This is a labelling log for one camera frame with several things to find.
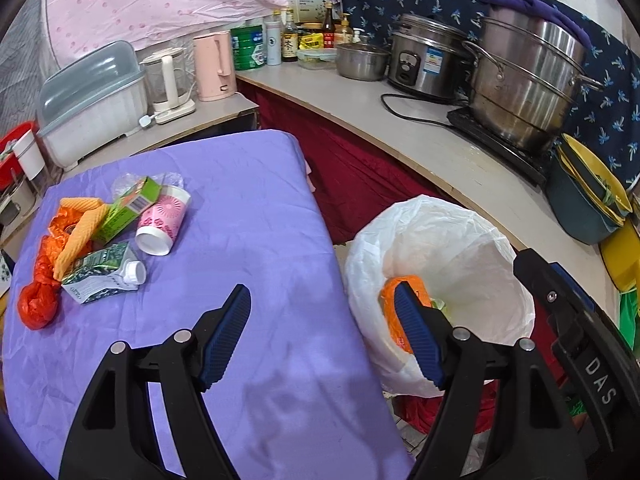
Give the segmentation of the red plastic bag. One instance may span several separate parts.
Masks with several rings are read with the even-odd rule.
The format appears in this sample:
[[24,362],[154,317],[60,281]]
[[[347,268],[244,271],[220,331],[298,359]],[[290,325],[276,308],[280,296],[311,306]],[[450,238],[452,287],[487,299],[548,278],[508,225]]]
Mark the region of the red plastic bag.
[[47,326],[56,315],[61,283],[53,277],[53,266],[82,214],[59,206],[41,237],[32,281],[22,288],[17,301],[18,315],[30,330]]

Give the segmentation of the orange printed snack bag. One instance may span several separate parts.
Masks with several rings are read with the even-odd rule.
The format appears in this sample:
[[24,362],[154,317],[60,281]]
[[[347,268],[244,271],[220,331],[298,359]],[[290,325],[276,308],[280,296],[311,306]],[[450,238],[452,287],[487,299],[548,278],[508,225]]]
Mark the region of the orange printed snack bag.
[[420,323],[418,311],[433,307],[424,281],[419,275],[390,278],[383,285],[378,300],[393,343],[413,354],[410,336],[420,333],[414,326]]

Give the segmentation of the dark green drink carton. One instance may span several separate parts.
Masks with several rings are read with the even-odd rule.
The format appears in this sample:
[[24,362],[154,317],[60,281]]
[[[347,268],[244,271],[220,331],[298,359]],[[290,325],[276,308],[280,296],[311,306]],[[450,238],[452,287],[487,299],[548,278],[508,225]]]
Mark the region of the dark green drink carton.
[[144,263],[129,242],[119,242],[78,259],[62,279],[62,289],[78,304],[88,304],[135,292],[145,281]]

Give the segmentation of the orange foam net sleeve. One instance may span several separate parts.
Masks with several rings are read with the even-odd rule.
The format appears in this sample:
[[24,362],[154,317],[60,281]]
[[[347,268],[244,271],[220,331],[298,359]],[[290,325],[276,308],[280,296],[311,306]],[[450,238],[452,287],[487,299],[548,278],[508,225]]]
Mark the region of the orange foam net sleeve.
[[98,229],[111,206],[102,204],[99,207],[85,211],[78,223],[70,233],[62,252],[58,255],[53,266],[53,277],[62,281],[70,265],[77,259],[81,249],[91,240],[94,232]]

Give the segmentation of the pink white paper cup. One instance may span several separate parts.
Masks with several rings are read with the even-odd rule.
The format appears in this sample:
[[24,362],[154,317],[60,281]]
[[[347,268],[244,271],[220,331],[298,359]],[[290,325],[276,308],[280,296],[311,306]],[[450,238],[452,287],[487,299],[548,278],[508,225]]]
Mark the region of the pink white paper cup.
[[175,245],[190,201],[191,195],[184,188],[164,185],[157,202],[140,217],[134,237],[138,248],[151,256],[167,256]]

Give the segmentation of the green tea carton box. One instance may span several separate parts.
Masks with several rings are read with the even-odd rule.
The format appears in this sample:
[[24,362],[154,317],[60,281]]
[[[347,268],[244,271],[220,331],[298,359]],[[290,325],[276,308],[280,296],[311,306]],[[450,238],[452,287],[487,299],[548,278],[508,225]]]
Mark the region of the green tea carton box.
[[100,246],[108,244],[156,203],[161,189],[162,187],[150,177],[137,180],[111,204],[92,240]]

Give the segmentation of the purple tablecloth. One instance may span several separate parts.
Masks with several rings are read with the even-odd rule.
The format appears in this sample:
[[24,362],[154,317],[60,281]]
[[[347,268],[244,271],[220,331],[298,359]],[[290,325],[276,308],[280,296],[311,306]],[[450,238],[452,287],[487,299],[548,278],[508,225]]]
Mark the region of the purple tablecloth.
[[224,377],[204,396],[244,479],[402,479],[412,460],[350,315],[302,151],[264,130],[125,158],[52,186],[14,268],[10,299],[32,279],[64,197],[107,200],[126,174],[176,172],[191,195],[174,247],[145,256],[146,283],[92,304],[63,297],[54,321],[6,314],[6,404],[29,451],[56,474],[78,404],[108,346],[159,344],[220,307],[236,284],[252,310]]

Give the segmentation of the black induction cooker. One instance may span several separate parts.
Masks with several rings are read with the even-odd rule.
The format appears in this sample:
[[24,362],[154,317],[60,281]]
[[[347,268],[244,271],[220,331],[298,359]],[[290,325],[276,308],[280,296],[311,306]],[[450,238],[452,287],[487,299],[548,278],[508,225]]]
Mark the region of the black induction cooker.
[[447,113],[447,119],[451,127],[462,136],[482,148],[486,148],[491,155],[496,156],[531,185],[544,188],[548,170],[546,160],[527,155],[519,148],[514,148],[500,136],[481,125],[467,106],[450,110]]

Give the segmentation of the clear plastic wrap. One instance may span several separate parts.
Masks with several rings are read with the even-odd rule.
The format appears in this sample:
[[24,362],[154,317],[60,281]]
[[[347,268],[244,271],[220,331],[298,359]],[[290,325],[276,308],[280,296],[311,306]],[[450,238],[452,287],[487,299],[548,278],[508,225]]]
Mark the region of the clear plastic wrap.
[[[140,174],[121,174],[117,177],[112,184],[112,197],[114,200],[119,198],[132,188],[139,180],[142,179]],[[184,181],[182,174],[178,172],[161,172],[160,174],[152,174],[151,179],[159,185],[175,185],[178,188],[184,188]]]

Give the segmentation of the red plastic basin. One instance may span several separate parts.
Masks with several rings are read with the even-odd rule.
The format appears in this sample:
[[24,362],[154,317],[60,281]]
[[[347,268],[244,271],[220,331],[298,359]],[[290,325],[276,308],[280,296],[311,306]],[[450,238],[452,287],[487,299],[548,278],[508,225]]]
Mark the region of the red plastic basin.
[[[30,120],[29,122],[22,122],[15,128],[7,132],[1,138],[1,151],[4,152],[6,147],[13,141],[18,141],[24,136],[28,130],[37,132],[39,129],[36,122]],[[4,191],[11,186],[16,180],[24,176],[24,170],[22,169],[17,157],[14,154],[12,146],[9,147],[8,154],[1,157],[0,164],[0,190]]]

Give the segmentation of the steel rice cooker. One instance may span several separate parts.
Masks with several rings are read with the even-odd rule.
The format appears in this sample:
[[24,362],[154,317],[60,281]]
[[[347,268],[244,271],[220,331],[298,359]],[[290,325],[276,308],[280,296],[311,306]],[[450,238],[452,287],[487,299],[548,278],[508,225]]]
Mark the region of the steel rice cooker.
[[439,103],[465,100],[473,57],[464,33],[429,16],[402,14],[392,33],[387,79],[395,88]]

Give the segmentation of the small steel pot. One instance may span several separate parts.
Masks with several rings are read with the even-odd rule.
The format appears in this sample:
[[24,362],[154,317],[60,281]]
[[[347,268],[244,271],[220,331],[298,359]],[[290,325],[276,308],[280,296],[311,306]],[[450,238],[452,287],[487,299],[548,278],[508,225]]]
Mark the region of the small steel pot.
[[336,70],[345,78],[360,81],[379,81],[385,77],[390,52],[385,49],[357,42],[339,44],[336,47]]

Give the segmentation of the green tin can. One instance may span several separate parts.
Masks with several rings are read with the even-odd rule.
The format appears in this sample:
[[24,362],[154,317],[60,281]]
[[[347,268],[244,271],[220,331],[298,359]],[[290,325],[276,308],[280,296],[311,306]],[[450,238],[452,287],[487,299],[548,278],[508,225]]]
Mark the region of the green tin can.
[[236,70],[252,70],[266,64],[262,25],[232,28],[230,34]]

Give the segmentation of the soy sauce bottle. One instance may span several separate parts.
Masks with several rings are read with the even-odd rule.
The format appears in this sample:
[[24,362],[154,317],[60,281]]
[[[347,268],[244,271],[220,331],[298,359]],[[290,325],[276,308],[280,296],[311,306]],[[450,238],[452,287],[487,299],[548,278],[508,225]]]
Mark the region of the soy sauce bottle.
[[281,35],[281,58],[283,62],[296,62],[298,49],[298,31],[292,9],[285,11],[284,29]]

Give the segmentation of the navy floral cloth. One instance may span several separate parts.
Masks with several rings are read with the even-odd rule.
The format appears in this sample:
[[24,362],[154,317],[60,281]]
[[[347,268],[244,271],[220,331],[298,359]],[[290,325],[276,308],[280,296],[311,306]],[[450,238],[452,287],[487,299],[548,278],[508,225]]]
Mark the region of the navy floral cloth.
[[585,14],[556,0],[342,0],[342,5],[354,26],[385,47],[405,15],[452,26],[468,41],[480,41],[492,27],[519,32],[537,47],[552,44],[574,58],[585,77],[566,90],[573,102],[563,131],[596,154],[623,185],[637,182],[639,58]]

